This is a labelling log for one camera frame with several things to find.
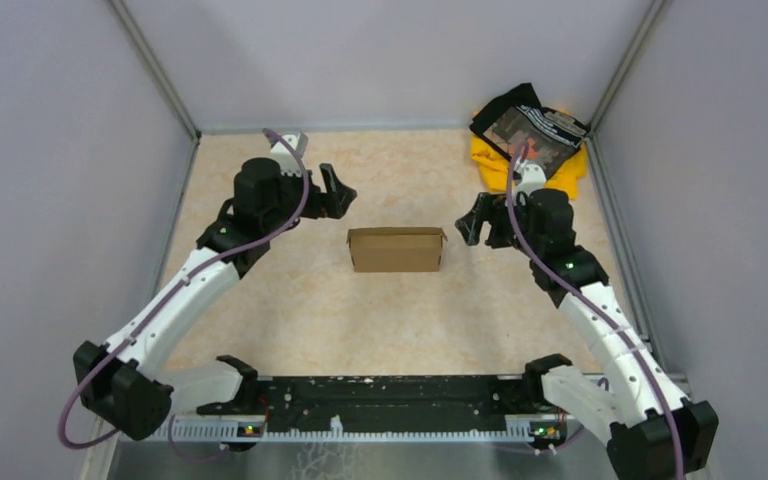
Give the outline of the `brown cardboard box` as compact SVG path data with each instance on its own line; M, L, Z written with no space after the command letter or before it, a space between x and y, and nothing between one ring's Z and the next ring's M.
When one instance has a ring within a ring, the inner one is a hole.
M440 227L372 227L347 232L356 273L432 273L447 241Z

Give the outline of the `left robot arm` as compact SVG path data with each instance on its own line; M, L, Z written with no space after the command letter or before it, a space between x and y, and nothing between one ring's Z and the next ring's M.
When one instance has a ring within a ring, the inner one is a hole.
M325 185L304 169L285 173L277 161L243 163L234 192L197 239L183 266L154 299L101 344L90 341L73 355L76 398L117 433L139 441L171 416L216 406L237 414L260 399L257 372L222 355L207 365L171 372L167 359L204 312L240 282L270 249L270 242L301 219L341 219L357 197L334 168L319 167Z

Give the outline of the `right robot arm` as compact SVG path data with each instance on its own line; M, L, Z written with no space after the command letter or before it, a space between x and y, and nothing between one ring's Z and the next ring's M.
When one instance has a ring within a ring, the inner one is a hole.
M620 479L683 479L707 466L719 418L664 372L619 304L596 256L576 241L566 193L480 193L455 226L469 246L490 227L487 246L529 259L535 284L577 329L602 368L588 379L561 354L526 364L523 398L536 412L571 414L605 446Z

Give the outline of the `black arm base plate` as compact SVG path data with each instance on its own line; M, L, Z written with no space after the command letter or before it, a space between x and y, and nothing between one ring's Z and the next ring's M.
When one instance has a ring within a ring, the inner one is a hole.
M261 416L270 433L503 432L510 419L566 423L531 396L520 375L274 376L243 383L203 416Z

